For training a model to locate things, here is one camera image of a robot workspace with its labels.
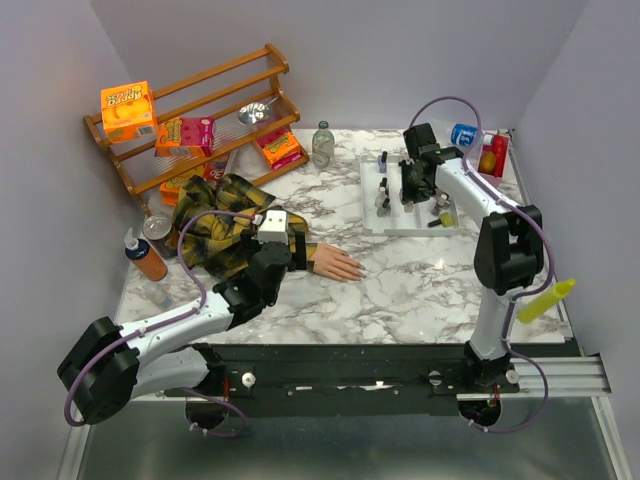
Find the yellow plaid shirt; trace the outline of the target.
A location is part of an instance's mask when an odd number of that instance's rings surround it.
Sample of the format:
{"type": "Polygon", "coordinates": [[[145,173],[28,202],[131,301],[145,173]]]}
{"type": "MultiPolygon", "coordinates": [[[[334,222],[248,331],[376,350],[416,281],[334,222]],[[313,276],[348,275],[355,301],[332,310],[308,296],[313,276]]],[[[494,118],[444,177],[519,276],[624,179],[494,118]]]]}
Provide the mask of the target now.
{"type": "Polygon", "coordinates": [[[279,210],[276,198],[236,174],[222,177],[212,186],[194,175],[180,190],[173,213],[177,231],[185,227],[181,252],[186,265],[228,278],[247,266],[241,234],[254,225],[249,215],[279,210]]]}

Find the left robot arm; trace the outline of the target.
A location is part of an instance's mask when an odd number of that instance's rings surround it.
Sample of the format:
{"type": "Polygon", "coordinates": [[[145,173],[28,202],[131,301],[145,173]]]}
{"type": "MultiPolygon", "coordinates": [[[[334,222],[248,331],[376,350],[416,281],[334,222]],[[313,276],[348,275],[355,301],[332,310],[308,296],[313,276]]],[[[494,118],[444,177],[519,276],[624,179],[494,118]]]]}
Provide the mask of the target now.
{"type": "Polygon", "coordinates": [[[95,425],[131,399],[166,389],[214,393],[222,380],[198,339],[248,323],[275,305],[286,273],[307,266],[306,238],[260,243],[249,238],[246,269],[170,311],[121,326],[93,321],[57,368],[67,390],[64,417],[73,427],[95,425]]]}

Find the yellow object behind arm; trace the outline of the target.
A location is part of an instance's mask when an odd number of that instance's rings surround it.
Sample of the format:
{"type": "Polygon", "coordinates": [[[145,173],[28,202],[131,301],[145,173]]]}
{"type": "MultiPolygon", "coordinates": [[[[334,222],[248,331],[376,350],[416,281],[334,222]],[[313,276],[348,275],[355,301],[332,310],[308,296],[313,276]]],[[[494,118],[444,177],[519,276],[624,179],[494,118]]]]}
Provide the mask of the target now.
{"type": "Polygon", "coordinates": [[[518,311],[518,321],[522,324],[532,323],[548,310],[562,302],[572,292],[575,286],[575,278],[569,278],[565,281],[555,283],[518,311]]]}

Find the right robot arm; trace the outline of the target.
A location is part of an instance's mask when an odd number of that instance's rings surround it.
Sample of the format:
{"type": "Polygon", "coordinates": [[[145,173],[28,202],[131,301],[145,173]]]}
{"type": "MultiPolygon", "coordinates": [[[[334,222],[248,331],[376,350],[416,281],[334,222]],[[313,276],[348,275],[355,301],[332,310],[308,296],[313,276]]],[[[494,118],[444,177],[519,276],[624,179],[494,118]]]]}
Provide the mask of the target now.
{"type": "Polygon", "coordinates": [[[441,147],[430,124],[408,128],[403,138],[408,158],[400,162],[401,201],[419,203],[443,193],[479,227],[474,271],[482,285],[481,306],[459,371],[462,384],[480,392],[509,368],[510,303],[542,270],[542,215],[501,194],[458,148],[441,147]]]}

